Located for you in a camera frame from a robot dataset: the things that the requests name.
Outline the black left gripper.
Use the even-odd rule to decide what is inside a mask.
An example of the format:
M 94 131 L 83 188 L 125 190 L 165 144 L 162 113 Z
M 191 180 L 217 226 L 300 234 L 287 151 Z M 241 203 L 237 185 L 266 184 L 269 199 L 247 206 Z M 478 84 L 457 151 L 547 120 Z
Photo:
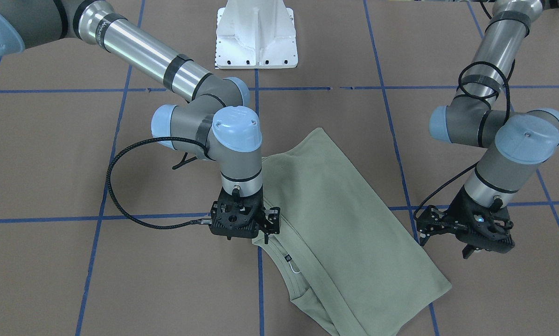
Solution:
M 490 208 L 475 202 L 461 189 L 445 212 L 446 222 L 456 225 L 456 238 L 467 245 L 462 250 L 468 259 L 478 250 L 509 252 L 511 250 L 511 220 L 507 207 L 496 199 Z

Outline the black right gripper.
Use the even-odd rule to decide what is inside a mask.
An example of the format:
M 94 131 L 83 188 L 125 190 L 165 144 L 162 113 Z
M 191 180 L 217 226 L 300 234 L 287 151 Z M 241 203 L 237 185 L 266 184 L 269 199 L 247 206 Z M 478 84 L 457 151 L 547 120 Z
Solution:
M 259 206 L 261 211 L 256 215 L 256 223 L 258 224 L 259 231 L 263 232 L 263 243 L 267 245 L 269 243 L 269 234 L 279 234 L 280 233 L 280 208 L 274 207 L 270 209 L 265 209 L 263 206 L 263 189 L 260 189 L 257 193 L 251 196 L 239 196 L 236 198 L 234 195 L 226 193 L 225 190 L 221 190 L 218 196 L 218 201 L 233 201 L 239 205 L 250 205 Z

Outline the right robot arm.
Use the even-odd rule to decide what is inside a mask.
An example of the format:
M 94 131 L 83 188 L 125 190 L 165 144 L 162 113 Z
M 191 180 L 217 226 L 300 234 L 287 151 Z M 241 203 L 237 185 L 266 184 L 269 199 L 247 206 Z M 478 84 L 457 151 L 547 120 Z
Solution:
M 152 138 L 116 153 L 132 73 L 145 72 L 188 108 L 163 105 Z M 228 238 L 280 231 L 262 204 L 259 119 L 248 86 L 218 79 L 98 0 L 0 0 L 0 223 L 79 217 L 100 223 L 106 198 L 124 217 L 112 171 L 133 149 L 162 143 L 221 164 L 222 189 L 203 224 Z

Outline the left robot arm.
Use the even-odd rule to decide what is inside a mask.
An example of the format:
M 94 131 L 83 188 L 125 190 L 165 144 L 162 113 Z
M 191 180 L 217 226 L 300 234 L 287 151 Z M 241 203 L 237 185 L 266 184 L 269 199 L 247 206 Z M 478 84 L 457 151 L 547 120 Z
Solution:
M 507 253 L 514 246 L 507 206 L 539 166 L 559 147 L 559 112 L 526 113 L 493 108 L 509 79 L 521 43 L 548 8 L 545 0 L 497 0 L 472 62 L 461 70 L 451 104 L 436 108 L 429 131 L 436 140 L 486 149 L 440 212 L 434 206 L 417 221 L 424 245 L 433 235 L 454 234 L 465 259 L 480 250 Z

